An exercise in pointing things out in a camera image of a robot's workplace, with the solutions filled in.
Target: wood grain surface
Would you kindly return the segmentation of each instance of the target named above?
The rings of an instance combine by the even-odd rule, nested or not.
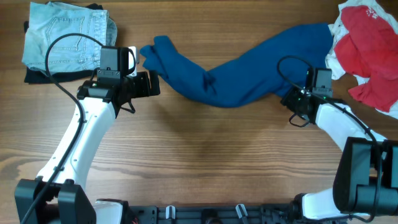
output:
[[[54,85],[24,83],[23,22],[29,4],[0,4],[0,223],[17,223],[14,189],[33,179],[58,146],[75,105]],[[118,26],[119,46],[139,48],[168,35],[178,51],[209,69],[240,56],[297,24],[328,22],[341,1],[102,2]],[[398,15],[397,1],[382,1]],[[64,83],[76,92],[83,80]],[[333,82],[375,131],[398,139],[398,120],[354,101],[346,75]],[[92,163],[87,194],[131,205],[235,205],[289,202],[333,184],[341,151],[316,126],[296,128],[280,98],[267,95],[241,108],[190,101],[162,80],[162,94],[121,111]],[[375,223],[397,223],[392,217]]]

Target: black cable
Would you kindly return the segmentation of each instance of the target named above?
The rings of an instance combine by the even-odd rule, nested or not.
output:
[[[80,134],[80,131],[83,127],[83,123],[84,123],[84,111],[83,111],[83,107],[81,106],[81,104],[79,103],[79,101],[70,93],[68,92],[68,90],[64,89],[64,87],[62,87],[55,79],[54,77],[51,75],[50,70],[49,70],[49,55],[50,55],[50,51],[52,49],[52,47],[61,39],[69,37],[69,36],[81,36],[81,37],[86,37],[94,42],[96,42],[97,44],[99,44],[101,47],[103,47],[103,44],[101,44],[101,42],[99,42],[98,40],[88,36],[88,35],[84,35],[84,34],[77,34],[77,33],[73,33],[73,34],[65,34],[60,36],[59,38],[57,38],[55,41],[53,41],[50,46],[49,49],[47,50],[47,53],[45,54],[45,72],[47,74],[47,76],[50,78],[50,80],[59,88],[61,89],[64,93],[66,93],[77,105],[78,109],[79,109],[79,113],[80,113],[80,119],[79,119],[79,125],[77,127],[76,133],[73,136],[72,140],[70,141],[70,144],[67,148],[67,150],[65,151],[64,155],[62,156],[60,162],[58,163],[58,166],[55,168],[54,172],[52,173],[51,177],[49,178],[49,180],[47,181],[47,183],[45,183],[44,187],[42,188],[42,190],[37,194],[35,200],[32,202],[32,205],[30,205],[28,211],[26,212],[24,218],[21,221],[21,224],[25,224],[28,220],[28,218],[30,217],[30,215],[32,214],[33,210],[36,208],[37,204],[42,200],[45,192],[47,191],[47,189],[50,187],[50,184],[53,182],[53,180],[56,178],[56,176],[58,175],[58,173],[61,171],[61,168],[63,167],[63,164],[65,163],[67,157],[69,156],[70,151],[72,150],[73,146],[75,145],[75,142]]]
[[[94,68],[93,73],[91,74],[91,77],[90,77],[90,81],[93,81],[94,76],[97,74],[98,69],[100,69],[100,68],[99,67],[98,68]]]
[[[304,124],[302,124],[302,125],[298,125],[298,124],[293,123],[292,120],[293,120],[293,118],[296,117],[296,116],[298,116],[299,118],[303,119],[302,117],[300,117],[300,115],[298,115],[297,113],[294,113],[294,114],[289,118],[289,123],[290,123],[291,125],[296,126],[296,127],[298,127],[298,128],[304,128],[304,127],[306,127],[308,124],[310,124],[309,121],[307,121],[306,123],[304,123]]]
[[[370,128],[366,127],[362,121],[360,121],[357,117],[355,117],[353,114],[347,112],[344,108],[338,106],[336,103],[330,101],[327,97],[325,96],[319,96],[317,94],[311,93],[308,90],[306,90],[305,88],[299,86],[298,84],[292,82],[291,80],[289,80],[286,76],[283,75],[283,73],[280,70],[280,63],[283,62],[285,59],[288,58],[294,58],[297,60],[300,60],[302,62],[304,62],[305,64],[307,64],[311,70],[313,70],[312,65],[310,64],[310,62],[298,57],[298,56],[294,56],[294,55],[287,55],[285,57],[282,57],[277,64],[277,70],[279,75],[288,83],[292,84],[294,87],[298,88],[299,90],[302,90],[304,92],[304,94],[309,94],[314,96],[315,98],[318,98],[319,100],[324,101],[325,103],[329,103],[332,106],[334,106],[335,108],[339,109],[341,112],[347,114],[350,118],[352,118],[355,122],[357,122],[361,128],[364,129],[365,133],[372,139],[373,142],[373,148],[376,151],[376,167],[377,167],[377,183],[376,183],[376,193],[374,194],[374,201],[373,201],[373,209],[372,209],[372,213],[370,214],[370,217],[368,219],[364,219],[362,217],[359,217],[357,215],[348,215],[346,216],[347,218],[356,218],[362,222],[365,223],[369,223],[371,221],[374,220],[374,217],[376,216],[376,212],[377,212],[377,206],[379,205],[379,199],[380,199],[380,188],[381,188],[381,174],[382,174],[382,157],[381,157],[381,152],[380,152],[380,148],[379,148],[379,144],[377,143],[376,138],[373,136]],[[335,218],[334,220],[339,220],[339,219],[343,219],[344,217],[339,217],[339,218]],[[325,221],[331,221],[333,220],[333,218],[326,218],[324,219]]]
[[[132,59],[134,60],[134,65],[128,71],[128,74],[130,75],[131,73],[133,73],[136,70],[136,56],[134,56],[134,52],[131,49],[129,49],[129,52],[132,55]]]

